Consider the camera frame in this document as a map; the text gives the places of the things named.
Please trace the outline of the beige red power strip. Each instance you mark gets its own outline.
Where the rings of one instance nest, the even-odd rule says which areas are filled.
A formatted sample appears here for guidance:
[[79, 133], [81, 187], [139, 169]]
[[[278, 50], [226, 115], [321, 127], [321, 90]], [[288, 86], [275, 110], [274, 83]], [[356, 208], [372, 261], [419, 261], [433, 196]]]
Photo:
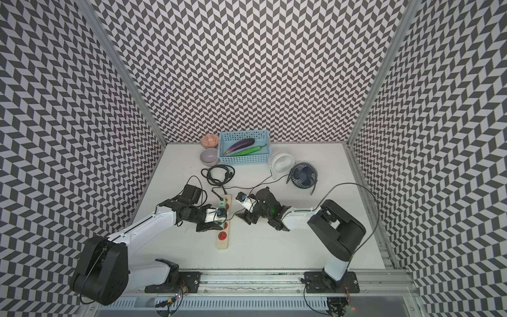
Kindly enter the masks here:
[[[223, 195], [223, 199], [227, 201], [227, 219], [231, 216], [232, 196], [230, 194]], [[219, 231], [216, 240], [216, 247], [218, 250], [226, 250], [228, 248], [228, 234], [229, 234], [229, 223], [228, 222], [223, 229]]]

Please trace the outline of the green adapter of blue fan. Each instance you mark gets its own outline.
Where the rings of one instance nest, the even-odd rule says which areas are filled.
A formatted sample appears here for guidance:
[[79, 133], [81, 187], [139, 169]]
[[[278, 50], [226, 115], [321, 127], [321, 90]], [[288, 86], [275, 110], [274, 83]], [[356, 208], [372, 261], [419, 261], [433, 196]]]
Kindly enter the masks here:
[[223, 226], [225, 227], [225, 225], [226, 225], [229, 221], [231, 221], [233, 218], [234, 218], [234, 216], [232, 216], [232, 217], [230, 217], [230, 218], [226, 219], [226, 220], [223, 222]]

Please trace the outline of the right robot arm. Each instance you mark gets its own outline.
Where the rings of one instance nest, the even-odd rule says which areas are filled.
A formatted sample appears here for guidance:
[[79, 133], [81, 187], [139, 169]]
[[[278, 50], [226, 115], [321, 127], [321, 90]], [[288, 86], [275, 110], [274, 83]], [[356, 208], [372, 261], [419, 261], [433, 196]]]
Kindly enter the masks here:
[[323, 268], [323, 280], [337, 285], [344, 280], [349, 264], [367, 233], [364, 225], [331, 199], [313, 209], [281, 205], [268, 187], [257, 194], [239, 192], [236, 201], [245, 209], [238, 217], [248, 225], [266, 219], [276, 231], [312, 231], [330, 257]]

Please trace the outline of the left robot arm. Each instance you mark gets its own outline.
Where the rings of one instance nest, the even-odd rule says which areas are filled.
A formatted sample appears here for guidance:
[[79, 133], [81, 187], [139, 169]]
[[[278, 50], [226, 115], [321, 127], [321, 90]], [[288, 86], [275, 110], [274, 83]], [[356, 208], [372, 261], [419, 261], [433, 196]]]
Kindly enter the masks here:
[[185, 185], [173, 198], [159, 203], [153, 213], [109, 236], [86, 241], [69, 287], [88, 303], [110, 305], [125, 291], [183, 293], [179, 265], [162, 258], [149, 264], [131, 265], [130, 259], [162, 232], [182, 222], [193, 223], [197, 232], [221, 231], [227, 221], [227, 202], [218, 207], [199, 203], [203, 190]]

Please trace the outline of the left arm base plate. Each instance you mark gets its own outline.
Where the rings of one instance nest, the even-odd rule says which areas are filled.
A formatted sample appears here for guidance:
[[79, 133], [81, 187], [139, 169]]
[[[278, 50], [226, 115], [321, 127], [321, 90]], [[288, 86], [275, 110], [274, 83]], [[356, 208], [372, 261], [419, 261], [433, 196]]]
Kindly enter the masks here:
[[176, 293], [183, 290], [185, 294], [196, 294], [201, 283], [201, 272], [180, 272], [178, 277], [169, 277], [161, 285], [149, 285], [144, 289], [145, 293]]

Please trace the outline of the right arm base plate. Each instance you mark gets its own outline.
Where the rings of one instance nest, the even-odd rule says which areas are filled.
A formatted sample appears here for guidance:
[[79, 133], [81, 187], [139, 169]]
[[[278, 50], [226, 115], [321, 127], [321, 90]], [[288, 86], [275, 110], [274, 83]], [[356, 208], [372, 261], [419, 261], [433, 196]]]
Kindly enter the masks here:
[[324, 271], [309, 271], [304, 273], [301, 279], [306, 287], [306, 292], [330, 293], [330, 294], [357, 294], [360, 293], [359, 282], [355, 272], [346, 272], [341, 280], [335, 281]]

